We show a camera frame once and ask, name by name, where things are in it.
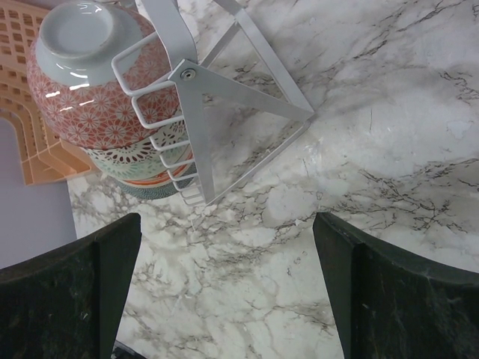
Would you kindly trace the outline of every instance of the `marble countertop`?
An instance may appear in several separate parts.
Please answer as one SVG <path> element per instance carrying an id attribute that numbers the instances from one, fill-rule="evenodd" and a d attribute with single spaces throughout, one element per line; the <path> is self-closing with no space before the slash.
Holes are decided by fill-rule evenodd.
<path id="1" fill-rule="evenodd" d="M 147 358 L 342 358 L 311 230 L 317 211 L 479 272 L 479 5 L 245 4 L 317 111 L 311 128 L 206 209 L 178 195 L 137 200 L 100 175 L 68 182 L 79 237 L 141 214 L 118 339 Z M 231 23 L 209 1 L 180 7 L 200 54 Z M 274 92 L 253 52 L 241 49 L 217 68 Z M 233 115 L 257 121 L 238 121 L 236 137 L 219 141 L 235 156 L 220 151 L 217 162 L 238 166 L 269 149 L 274 139 L 260 150 L 248 139 L 275 122 Z"/>

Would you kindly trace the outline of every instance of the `white dish rack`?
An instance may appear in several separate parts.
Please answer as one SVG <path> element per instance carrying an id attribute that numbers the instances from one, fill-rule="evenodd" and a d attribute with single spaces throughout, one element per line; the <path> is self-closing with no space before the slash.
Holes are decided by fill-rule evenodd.
<path id="1" fill-rule="evenodd" d="M 188 140 L 168 146 L 159 146 L 152 137 L 150 137 L 150 140 L 153 147 L 159 152 L 159 157 L 167 168 L 174 187 L 189 206 L 215 203 L 229 191 L 232 191 L 253 176 L 309 127 L 308 119 L 314 114 L 313 108 L 309 105 L 307 99 L 245 9 L 235 0 L 214 1 L 233 15 L 235 21 L 203 61 L 198 62 L 195 41 L 180 15 L 175 0 L 142 0 L 144 9 L 150 17 L 156 32 L 124 50 L 112 60 L 113 71 L 120 86 L 128 96 L 132 97 L 132 106 L 144 128 L 155 129 L 171 123 L 185 121 Z M 257 55 L 271 72 L 287 102 L 208 70 L 211 63 L 226 45 L 231 42 L 238 31 L 242 31 L 251 42 Z M 118 62 L 157 37 L 159 37 L 165 47 L 173 70 L 145 88 L 132 90 L 123 79 L 118 69 Z M 138 98 L 147 93 L 170 86 L 176 86 L 182 114 L 157 123 L 147 123 L 138 106 Z M 223 99 L 228 99 L 241 105 L 298 121 L 301 126 L 253 168 L 249 168 L 236 182 L 225 190 L 219 191 L 215 188 L 213 181 L 213 166 L 207 124 L 204 116 L 204 93 L 220 96 Z M 170 164 L 163 158 L 162 153 L 165 151 L 186 145 L 190 145 L 192 148 L 192 159 Z M 173 175 L 175 168 L 192 163 L 195 163 L 196 173 L 181 177 Z M 177 183 L 179 181 L 188 179 L 192 179 L 190 185 L 185 188 L 178 186 Z"/>

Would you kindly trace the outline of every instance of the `lace patterned bowl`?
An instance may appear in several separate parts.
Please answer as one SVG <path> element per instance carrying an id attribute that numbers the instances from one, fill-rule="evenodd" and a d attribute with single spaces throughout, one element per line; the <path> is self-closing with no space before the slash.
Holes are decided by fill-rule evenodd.
<path id="1" fill-rule="evenodd" d="M 186 140 L 187 135 L 184 123 L 179 122 L 160 127 L 153 137 L 158 144 L 166 146 Z M 117 180 L 145 180 L 166 171 L 149 138 L 110 150 L 83 150 L 101 171 Z M 163 157 L 167 163 L 172 164 L 178 162 L 185 152 L 186 147 L 177 147 L 165 151 Z"/>
<path id="2" fill-rule="evenodd" d="M 181 161 L 192 158 L 192 152 L 189 148 L 182 155 Z M 177 168 L 173 175 L 176 177 L 186 176 L 188 174 L 194 174 L 196 172 L 195 164 L 183 165 Z M 177 184 L 180 188 L 185 188 L 192 181 L 192 178 L 179 181 Z M 166 172 L 155 176 L 154 178 L 144 181 L 122 181 L 116 179 L 115 182 L 121 188 L 121 190 L 127 194 L 137 197 L 142 200 L 158 200 L 160 198 L 166 198 L 177 193 L 173 182 Z"/>
<path id="3" fill-rule="evenodd" d="M 45 16 L 27 60 L 28 85 L 46 124 L 65 141 L 90 149 L 128 146 L 154 134 L 145 129 L 112 69 L 118 53 L 154 32 L 138 13 L 91 0 L 73 0 Z M 129 87 L 148 86 L 171 68 L 155 39 L 119 63 Z M 145 120 L 170 118 L 176 88 L 138 100 Z"/>

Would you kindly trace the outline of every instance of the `grid pattern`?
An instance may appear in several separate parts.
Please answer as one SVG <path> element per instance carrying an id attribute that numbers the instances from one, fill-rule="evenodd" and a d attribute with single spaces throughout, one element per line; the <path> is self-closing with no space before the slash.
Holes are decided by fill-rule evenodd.
<path id="1" fill-rule="evenodd" d="M 47 10 L 4 0 L 0 4 L 1 63 L 25 70 L 26 55 Z"/>
<path id="2" fill-rule="evenodd" d="M 35 118 L 38 110 L 33 103 L 31 94 L 28 92 L 26 76 L 0 65 L 0 99 L 0 107 L 18 117 L 22 124 L 24 138 L 22 143 L 18 143 L 18 145 L 24 147 L 25 151 L 20 150 L 20 152 L 25 153 L 27 157 L 32 157 L 38 150 L 45 149 L 45 136 L 37 136 L 41 138 L 40 143 L 37 143 L 34 135 L 33 122 L 38 123 L 40 119 Z"/>

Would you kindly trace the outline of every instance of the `red patterned bowl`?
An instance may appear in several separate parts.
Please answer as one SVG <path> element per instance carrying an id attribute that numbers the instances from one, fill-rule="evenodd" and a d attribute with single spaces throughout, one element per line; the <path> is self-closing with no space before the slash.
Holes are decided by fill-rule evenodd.
<path id="1" fill-rule="evenodd" d="M 143 16 L 95 1 L 69 1 L 50 11 L 27 62 L 28 85 L 47 125 L 71 144 L 101 150 L 129 146 L 158 131 L 139 123 L 111 66 L 114 56 L 153 31 Z M 132 89 L 170 69 L 159 39 L 120 62 Z M 143 96 L 138 105 L 154 123 L 172 117 L 179 100 L 172 87 Z"/>

